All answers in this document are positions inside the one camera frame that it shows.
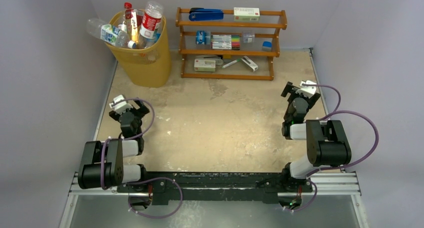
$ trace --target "white wall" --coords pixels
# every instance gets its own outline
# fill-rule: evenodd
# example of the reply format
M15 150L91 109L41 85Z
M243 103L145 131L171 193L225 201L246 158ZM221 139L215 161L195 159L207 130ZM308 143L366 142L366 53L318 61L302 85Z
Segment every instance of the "white wall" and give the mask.
M113 58L90 0L0 0L0 227L58 227Z
M355 168L372 227L424 223L423 12L423 0L342 0L314 50L321 83L340 89L340 109L364 113L379 128L376 152ZM337 96L325 95L333 108ZM356 160L371 147L372 130L337 118Z
M149 0L92 0L99 17L109 21L131 2L134 8L143 9ZM178 47L179 29L175 27L177 7L233 9L233 7L255 7L262 10L286 10L288 26L281 32L282 48L313 47L340 0L154 0L164 5L168 20L170 48Z

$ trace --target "shelf rack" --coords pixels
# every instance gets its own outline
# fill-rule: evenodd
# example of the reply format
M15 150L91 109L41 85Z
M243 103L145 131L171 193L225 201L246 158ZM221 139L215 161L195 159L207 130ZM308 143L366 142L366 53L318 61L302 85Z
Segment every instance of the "shelf rack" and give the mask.
M280 56L280 44L279 35L280 29L285 30L287 28L287 17L286 12L282 11L260 11L261 19L263 16L274 16L278 17L277 23L261 23L261 22L228 22L224 20L220 21L186 21L182 19L182 14L188 14L190 9L177 8L175 25L179 27L179 49L178 51L182 54L182 66L181 66L181 77L182 78L212 78L212 79L247 79L247 80L269 80L274 79L274 68L273 59L274 57ZM233 15L233 10L223 10L225 16ZM274 34L255 34L255 38L269 38L272 39L272 50L266 51L248 51L248 50L208 50L208 49L188 49L186 48L186 36L195 36L196 32L184 31L184 26L210 26L210 27L239 27L239 28L264 28L264 29L275 29ZM223 33L223 32L212 32L213 34L238 34L240 33ZM263 56L267 57L269 75L230 75L230 74L211 74L211 73L186 73L186 60L187 55L237 55L237 56Z

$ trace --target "blue stapler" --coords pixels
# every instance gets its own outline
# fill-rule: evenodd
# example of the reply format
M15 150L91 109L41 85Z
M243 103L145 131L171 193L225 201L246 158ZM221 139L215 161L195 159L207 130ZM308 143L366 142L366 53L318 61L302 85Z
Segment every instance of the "blue stapler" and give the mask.
M191 8L188 19L190 21L220 20L224 19L221 9Z

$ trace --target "trash bin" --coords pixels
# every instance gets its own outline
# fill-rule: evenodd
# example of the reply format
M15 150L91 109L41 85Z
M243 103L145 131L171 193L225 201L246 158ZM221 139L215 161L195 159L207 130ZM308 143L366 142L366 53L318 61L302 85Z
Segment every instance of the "trash bin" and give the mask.
M122 13L117 13L110 24L118 26ZM144 87L163 86L170 76L171 55L168 46L167 21L162 17L162 33L157 42L147 49L123 49L106 43L131 82Z

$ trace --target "beige table surface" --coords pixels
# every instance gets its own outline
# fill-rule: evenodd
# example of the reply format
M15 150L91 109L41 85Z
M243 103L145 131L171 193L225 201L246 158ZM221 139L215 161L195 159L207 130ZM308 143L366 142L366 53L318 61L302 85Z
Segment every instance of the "beige table surface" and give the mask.
M156 113L144 135L143 154L125 158L124 164L142 163L148 171L279 172L306 153L305 141L285 140L281 134L288 102L280 94L287 81L316 80L308 52L282 52L274 59L273 81L182 79L181 56L171 56L171 75L161 88L136 86L117 68L108 101L119 94L140 97ZM265 58L257 64L266 69ZM121 132L109 111L107 106L98 140ZM324 114L319 100L306 118ZM143 128L150 120L151 113Z

